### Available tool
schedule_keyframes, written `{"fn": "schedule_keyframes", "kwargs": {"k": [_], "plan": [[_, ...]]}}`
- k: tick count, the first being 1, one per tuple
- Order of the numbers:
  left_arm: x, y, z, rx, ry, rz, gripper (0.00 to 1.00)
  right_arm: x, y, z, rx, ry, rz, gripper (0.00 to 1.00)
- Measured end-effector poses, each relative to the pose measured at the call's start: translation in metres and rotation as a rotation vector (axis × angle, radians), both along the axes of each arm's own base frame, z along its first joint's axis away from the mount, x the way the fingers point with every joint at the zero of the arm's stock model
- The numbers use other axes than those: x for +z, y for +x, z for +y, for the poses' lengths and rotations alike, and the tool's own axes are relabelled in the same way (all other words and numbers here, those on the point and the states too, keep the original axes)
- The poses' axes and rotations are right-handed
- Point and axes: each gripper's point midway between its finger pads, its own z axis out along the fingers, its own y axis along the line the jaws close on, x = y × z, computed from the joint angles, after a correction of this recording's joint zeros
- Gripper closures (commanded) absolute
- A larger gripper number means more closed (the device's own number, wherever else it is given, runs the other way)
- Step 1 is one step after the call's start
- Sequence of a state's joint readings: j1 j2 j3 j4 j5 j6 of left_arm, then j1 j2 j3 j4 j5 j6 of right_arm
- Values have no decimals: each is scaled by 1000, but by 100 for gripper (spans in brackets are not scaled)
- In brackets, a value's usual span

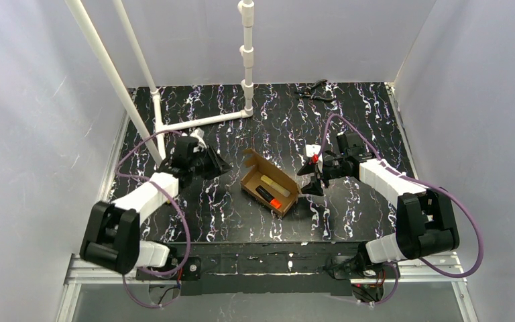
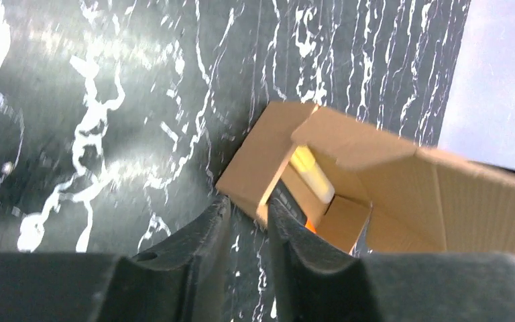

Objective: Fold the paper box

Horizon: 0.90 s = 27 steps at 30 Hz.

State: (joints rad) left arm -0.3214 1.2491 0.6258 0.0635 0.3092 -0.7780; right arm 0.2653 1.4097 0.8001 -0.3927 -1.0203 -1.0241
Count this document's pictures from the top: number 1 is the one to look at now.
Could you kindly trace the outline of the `brown cardboard paper box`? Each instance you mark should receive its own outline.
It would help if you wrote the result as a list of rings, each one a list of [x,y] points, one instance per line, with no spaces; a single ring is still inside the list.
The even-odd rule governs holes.
[[[284,217],[297,203],[300,187],[255,150],[248,148],[243,153],[246,155],[243,164],[249,172],[240,181],[242,190],[277,216]]]

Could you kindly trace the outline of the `black orange highlighter marker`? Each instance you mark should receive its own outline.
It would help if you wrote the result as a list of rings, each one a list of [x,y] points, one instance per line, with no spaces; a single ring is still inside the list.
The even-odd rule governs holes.
[[[263,203],[269,204],[274,209],[277,209],[277,210],[281,209],[281,207],[282,207],[281,202],[272,193],[270,193],[265,187],[263,187],[262,185],[259,185],[255,188],[255,191]]]

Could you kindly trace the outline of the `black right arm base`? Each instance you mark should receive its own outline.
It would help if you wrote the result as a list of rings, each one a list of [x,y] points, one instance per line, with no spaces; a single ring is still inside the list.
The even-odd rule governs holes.
[[[363,305],[380,305],[390,300],[396,293],[400,272],[396,262],[372,263],[368,255],[358,251],[354,256],[334,256],[322,267],[335,280],[351,280],[353,277],[374,278],[375,282],[352,284],[353,297],[356,303]],[[394,278],[391,291],[385,294],[384,284],[388,273]]]

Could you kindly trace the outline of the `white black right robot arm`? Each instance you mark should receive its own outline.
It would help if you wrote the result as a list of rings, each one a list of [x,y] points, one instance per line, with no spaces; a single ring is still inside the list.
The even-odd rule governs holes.
[[[361,243],[355,256],[359,263],[413,260],[458,248],[450,198],[403,178],[384,159],[368,152],[355,133],[337,136],[337,145],[337,153],[306,145],[306,160],[298,175],[310,175],[310,182],[302,193],[322,196],[331,180],[351,177],[372,187],[396,210],[395,232]]]

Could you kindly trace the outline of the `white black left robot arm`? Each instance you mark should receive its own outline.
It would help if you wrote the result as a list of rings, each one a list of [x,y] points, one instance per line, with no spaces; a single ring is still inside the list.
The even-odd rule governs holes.
[[[112,203],[99,201],[93,205],[80,257],[120,274],[151,268],[154,275],[165,275],[162,268],[171,250],[159,242],[143,240],[141,225],[162,205],[177,206],[175,198],[193,178],[210,180],[230,169],[218,151],[199,136],[179,137],[173,153],[138,188]]]

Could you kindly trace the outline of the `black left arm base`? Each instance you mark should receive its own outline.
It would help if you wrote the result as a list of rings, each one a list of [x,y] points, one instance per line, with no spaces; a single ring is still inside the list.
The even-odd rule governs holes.
[[[166,265],[161,268],[152,267],[151,270],[155,272],[165,272],[175,269],[181,263],[183,257],[173,258],[167,261]],[[179,281],[195,281],[201,278],[202,259],[200,257],[189,257],[186,264],[181,269],[173,272],[172,274],[157,276],[165,280],[179,280]]]

